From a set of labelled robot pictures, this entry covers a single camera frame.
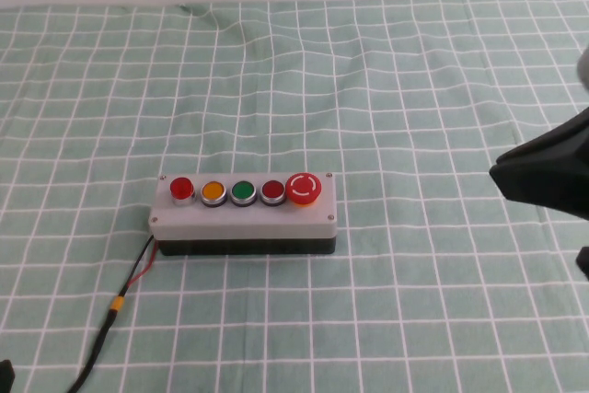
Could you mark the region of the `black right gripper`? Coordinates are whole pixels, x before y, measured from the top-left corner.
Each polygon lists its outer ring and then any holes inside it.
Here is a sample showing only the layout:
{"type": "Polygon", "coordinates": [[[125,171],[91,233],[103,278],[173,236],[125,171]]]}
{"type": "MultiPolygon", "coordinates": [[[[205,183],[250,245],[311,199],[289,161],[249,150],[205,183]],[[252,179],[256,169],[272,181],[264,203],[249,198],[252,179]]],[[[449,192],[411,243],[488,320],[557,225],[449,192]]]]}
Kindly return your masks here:
{"type": "MultiPolygon", "coordinates": [[[[585,109],[560,126],[501,154],[490,175],[502,196],[588,220],[588,166],[575,158],[508,160],[548,149],[588,128],[585,109]]],[[[589,280],[589,247],[583,246],[576,265],[589,280]]]]}

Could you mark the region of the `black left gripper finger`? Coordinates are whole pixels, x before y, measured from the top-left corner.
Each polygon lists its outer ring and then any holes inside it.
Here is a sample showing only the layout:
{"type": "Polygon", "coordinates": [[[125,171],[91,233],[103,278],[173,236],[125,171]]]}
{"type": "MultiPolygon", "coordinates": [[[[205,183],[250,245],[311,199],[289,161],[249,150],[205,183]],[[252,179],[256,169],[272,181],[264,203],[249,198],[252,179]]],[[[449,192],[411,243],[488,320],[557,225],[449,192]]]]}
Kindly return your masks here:
{"type": "Polygon", "coordinates": [[[10,360],[0,362],[0,393],[10,393],[15,381],[15,371],[10,360]]]}

